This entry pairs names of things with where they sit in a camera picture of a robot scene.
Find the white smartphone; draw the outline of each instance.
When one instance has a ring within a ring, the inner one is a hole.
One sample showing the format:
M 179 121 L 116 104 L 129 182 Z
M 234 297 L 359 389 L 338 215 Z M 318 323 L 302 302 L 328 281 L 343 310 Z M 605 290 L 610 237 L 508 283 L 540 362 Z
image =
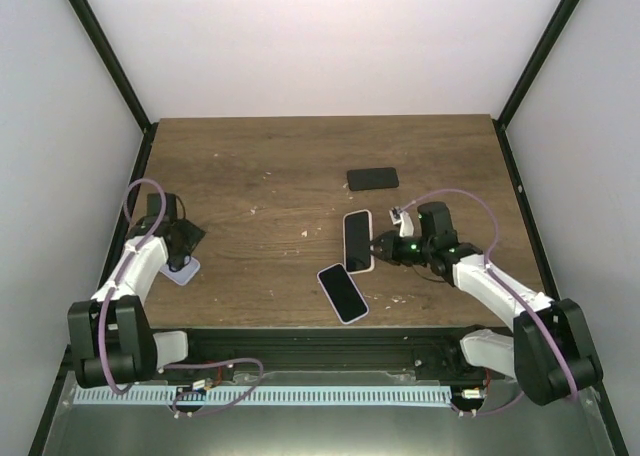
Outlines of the white smartphone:
M 342 264 L 320 271 L 318 281 L 342 324 L 351 324 L 369 314 L 369 306 Z
M 371 211 L 363 209 L 346 214 L 342 224 L 344 241 L 344 267 L 348 273 L 373 271 L 374 259 L 371 254 L 373 239 Z

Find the phone case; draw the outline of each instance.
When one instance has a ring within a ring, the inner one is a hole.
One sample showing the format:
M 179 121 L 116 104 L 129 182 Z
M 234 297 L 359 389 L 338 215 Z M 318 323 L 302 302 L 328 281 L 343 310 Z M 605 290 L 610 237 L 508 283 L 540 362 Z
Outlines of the phone case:
M 356 291 L 358 292 L 358 294 L 360 295 L 360 299 L 362 299 L 362 302 L 364 303 L 364 307 L 367 308 L 367 310 L 361 315 L 358 316 L 355 319 L 352 319 L 351 321 L 344 321 L 341 317 L 340 317 L 340 313 L 338 312 L 338 310 L 336 309 L 335 305 L 333 304 L 333 301 L 331 300 L 331 297 L 329 296 L 329 293 L 327 293 L 327 290 L 324 287 L 324 284 L 322 284 L 322 281 L 320 280 L 320 274 L 322 274 L 324 271 L 333 268 L 334 266 L 342 266 L 342 264 L 338 263 L 338 264 L 332 264 L 331 266 L 328 266 L 320 271 L 318 271 L 318 274 L 316 275 L 316 278 L 318 278 L 318 283 L 320 283 L 320 287 L 322 288 L 322 292 L 324 293 L 324 295 L 327 297 L 327 299 L 329 300 L 329 304 L 331 305 L 331 307 L 333 308 L 333 312 L 336 313 L 336 316 L 338 317 L 338 320 L 344 324 L 344 325 L 348 325 L 348 324 L 352 324 L 355 323 L 356 321 L 361 320 L 362 318 L 364 318 L 367 314 L 369 314 L 369 305 L 367 304 L 367 301 L 364 299 L 364 296 L 362 296 L 362 293 L 360 292 L 360 289 L 358 288 L 358 286 L 356 286 L 355 281 L 353 280 L 353 278 L 351 277 L 351 275 L 347 272 L 347 270 L 344 268 L 344 266 L 342 266 L 342 268 L 344 269 L 345 274 L 347 275 L 347 277 L 349 278 L 349 280 L 351 281 L 351 283 L 353 284 L 353 287 L 356 288 Z
M 342 264 L 344 265 L 345 269 L 347 267 L 347 241 L 346 241 L 346 234 L 345 234 L 346 233 L 345 220 L 347 219 L 347 216 L 351 214 L 358 214 L 362 212 L 366 212 L 369 216 L 369 241 L 373 239 L 373 217 L 371 215 L 371 211 L 369 211 L 368 209 L 361 209 L 360 211 L 352 211 L 351 213 L 347 213 L 344 215 L 344 217 L 342 218 Z M 375 268 L 375 258 L 373 257 L 373 254 L 372 254 L 371 266 L 368 269 L 363 269 L 362 271 L 347 271 L 347 274 L 368 273 L 369 271 L 373 271 L 374 268 Z
M 196 273 L 200 270 L 200 261 L 191 257 L 189 262 L 180 271 L 173 272 L 169 269 L 169 265 L 165 264 L 160 268 L 160 272 L 164 274 L 171 281 L 179 286 L 186 286 L 186 284 L 193 279 Z

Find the black metal frame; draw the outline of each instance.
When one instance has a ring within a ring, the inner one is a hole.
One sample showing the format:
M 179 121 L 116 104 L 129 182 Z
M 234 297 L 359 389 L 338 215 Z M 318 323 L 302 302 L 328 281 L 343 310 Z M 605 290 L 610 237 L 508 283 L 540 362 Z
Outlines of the black metal frame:
M 87 0 L 69 0 L 87 34 L 94 43 L 105 66 L 111 74 L 131 113 L 138 122 L 144 137 L 131 175 L 131 180 L 144 175 L 151 147 L 157 130 L 157 123 L 151 124 L 146 116 L 133 87 L 120 65 L 111 45 L 102 31 Z M 524 220 L 533 253 L 547 294 L 559 298 L 558 290 L 545 255 L 535 219 L 531 212 L 518 168 L 511 153 L 506 129 L 517 109 L 542 68 L 547 56 L 569 21 L 580 0 L 561 0 L 544 34 L 540 38 L 518 83 L 509 97 L 494 126 L 500 148 L 514 188 L 516 199 Z M 129 207 L 135 205 L 137 191 L 129 196 Z M 127 221 L 121 214 L 114 232 L 100 285 L 115 267 L 124 245 L 128 229 Z M 230 356 L 261 357 L 271 370 L 322 369 L 322 370 L 384 370 L 402 371 L 414 365 L 419 359 L 423 364 L 416 369 L 419 379 L 437 379 L 447 384 L 465 384 L 482 379 L 482 375 L 471 371 L 465 377 L 452 373 L 450 357 L 446 354 L 451 338 L 461 328 L 386 328 L 386 329 L 187 329 L 190 354 L 198 359 L 222 359 Z M 40 454 L 52 422 L 53 410 L 67 371 L 71 370 L 68 354 L 61 365 L 56 383 L 47 403 L 40 427 L 36 433 L 31 452 Z M 193 380 L 194 374 L 175 375 L 176 381 Z M 602 384 L 595 388 L 601 396 L 600 409 L 609 437 L 617 454 L 628 454 L 617 425 L 609 399 Z

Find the metal floor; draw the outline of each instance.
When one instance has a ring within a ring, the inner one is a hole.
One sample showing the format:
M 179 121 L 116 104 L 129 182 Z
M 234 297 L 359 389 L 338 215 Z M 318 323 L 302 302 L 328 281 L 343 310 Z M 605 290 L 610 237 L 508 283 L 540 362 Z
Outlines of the metal floor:
M 312 379 L 336 378 L 316 376 Z M 371 378 L 374 385 L 383 379 L 379 373 Z M 291 383 L 289 374 L 265 384 Z M 302 384 L 308 383 L 302 378 Z M 488 406 L 499 406 L 514 394 L 513 385 L 494 383 Z M 176 420 L 164 405 L 76 405 L 75 388 L 71 374 L 46 456 L 613 454 L 593 391 L 583 391 L 580 403 L 558 401 L 544 408 L 525 398 L 504 413 L 476 419 L 459 419 L 441 407 L 299 404 L 240 406 Z

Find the phone screen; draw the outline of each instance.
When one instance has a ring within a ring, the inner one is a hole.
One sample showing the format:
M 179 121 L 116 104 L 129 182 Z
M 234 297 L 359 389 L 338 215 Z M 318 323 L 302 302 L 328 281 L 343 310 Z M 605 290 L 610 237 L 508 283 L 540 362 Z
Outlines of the phone screen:
M 352 323 L 369 312 L 367 303 L 341 264 L 320 271 L 318 280 L 344 324 Z
M 344 265 L 349 273 L 373 269 L 371 213 L 358 211 L 344 217 Z
M 352 169 L 347 171 L 347 183 L 351 191 L 387 189 L 400 186 L 395 168 Z

